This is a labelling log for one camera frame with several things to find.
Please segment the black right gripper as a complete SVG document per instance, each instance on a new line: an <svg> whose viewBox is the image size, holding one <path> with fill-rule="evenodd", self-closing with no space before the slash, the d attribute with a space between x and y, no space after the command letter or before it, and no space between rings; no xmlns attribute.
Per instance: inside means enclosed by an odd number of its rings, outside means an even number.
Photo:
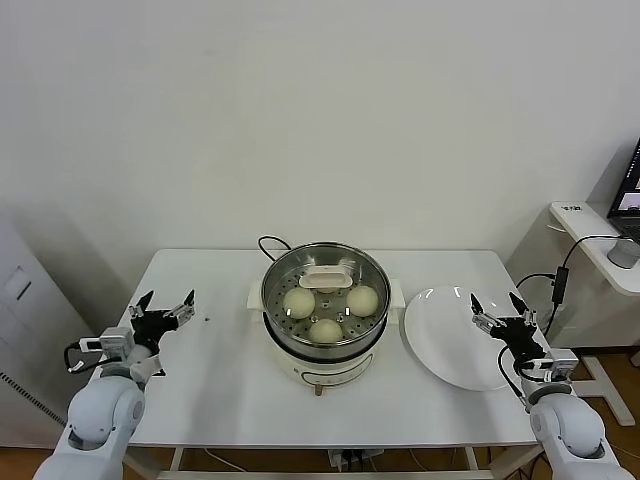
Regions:
<svg viewBox="0 0 640 480"><path fill-rule="evenodd" d="M533 336L536 332L536 312L513 292L509 292L510 301L522 319L502 319L501 321L485 312L478 298L471 293L472 322L493 338L502 340L516 362L528 362L542 359L546 352Z"/></svg>

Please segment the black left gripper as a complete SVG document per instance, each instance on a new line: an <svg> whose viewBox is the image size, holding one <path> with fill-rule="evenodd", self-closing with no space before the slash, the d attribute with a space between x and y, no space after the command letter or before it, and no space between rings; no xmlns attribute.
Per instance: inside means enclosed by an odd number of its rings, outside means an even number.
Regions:
<svg viewBox="0 0 640 480"><path fill-rule="evenodd" d="M153 295L154 291L151 290L141 296L136 304L128 306L128 313L132 318L130 323L134 343L146 347L149 351L158 351L159 342L165 333L176 331L179 328L178 323L186 323L195 315L195 290L192 289L180 305L168 312L146 312Z"/></svg>

